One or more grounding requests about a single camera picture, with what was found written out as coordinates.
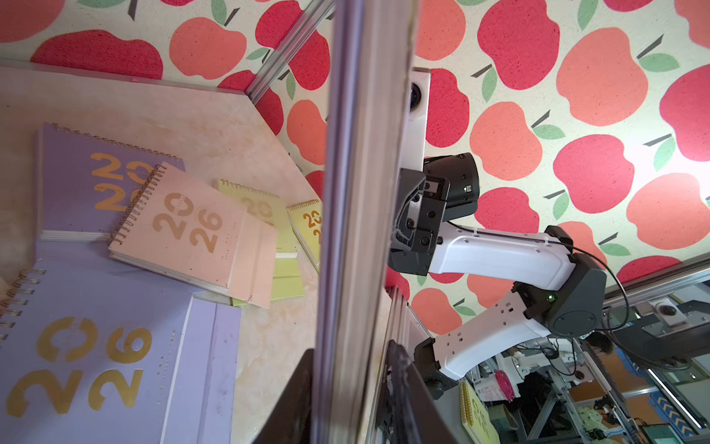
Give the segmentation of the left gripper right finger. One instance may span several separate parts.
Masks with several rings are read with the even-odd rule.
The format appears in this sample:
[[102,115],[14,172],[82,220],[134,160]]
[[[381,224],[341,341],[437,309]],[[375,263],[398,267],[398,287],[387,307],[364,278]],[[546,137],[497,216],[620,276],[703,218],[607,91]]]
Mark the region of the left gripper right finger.
[[382,383],[382,442],[457,443],[406,349],[390,340]]

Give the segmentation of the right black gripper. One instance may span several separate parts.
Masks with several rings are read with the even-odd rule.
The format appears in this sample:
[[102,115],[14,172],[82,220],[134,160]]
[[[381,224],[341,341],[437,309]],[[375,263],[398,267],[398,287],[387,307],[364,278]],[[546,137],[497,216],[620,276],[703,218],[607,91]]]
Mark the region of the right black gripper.
[[426,276],[437,246],[450,182],[407,168],[399,170],[399,188],[388,266],[402,274]]

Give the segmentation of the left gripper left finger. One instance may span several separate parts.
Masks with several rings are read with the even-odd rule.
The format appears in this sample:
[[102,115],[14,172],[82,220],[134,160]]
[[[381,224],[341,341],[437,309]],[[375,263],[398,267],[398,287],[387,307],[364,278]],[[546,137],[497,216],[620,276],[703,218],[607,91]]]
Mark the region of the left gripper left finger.
[[306,350],[253,444],[311,442],[314,350]]

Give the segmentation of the pink calendar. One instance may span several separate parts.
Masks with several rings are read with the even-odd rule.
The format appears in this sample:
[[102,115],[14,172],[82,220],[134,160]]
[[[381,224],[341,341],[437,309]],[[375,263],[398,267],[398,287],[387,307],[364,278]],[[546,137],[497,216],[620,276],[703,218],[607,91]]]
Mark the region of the pink calendar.
[[109,244],[120,262],[231,299],[251,288],[239,265],[255,258],[242,239],[250,215],[233,198],[162,163],[155,167]]

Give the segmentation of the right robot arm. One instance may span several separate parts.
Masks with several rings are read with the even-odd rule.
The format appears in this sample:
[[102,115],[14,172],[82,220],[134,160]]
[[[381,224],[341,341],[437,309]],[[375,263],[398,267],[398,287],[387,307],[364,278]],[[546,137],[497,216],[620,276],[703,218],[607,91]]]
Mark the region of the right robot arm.
[[400,165],[385,286],[409,296],[408,276],[466,278],[482,306],[465,314],[440,289],[410,296],[430,331],[413,360],[434,393],[452,388],[484,361],[528,340],[571,339],[601,326],[606,259],[578,246],[560,226],[493,231],[460,224],[480,196],[469,154],[423,157]]

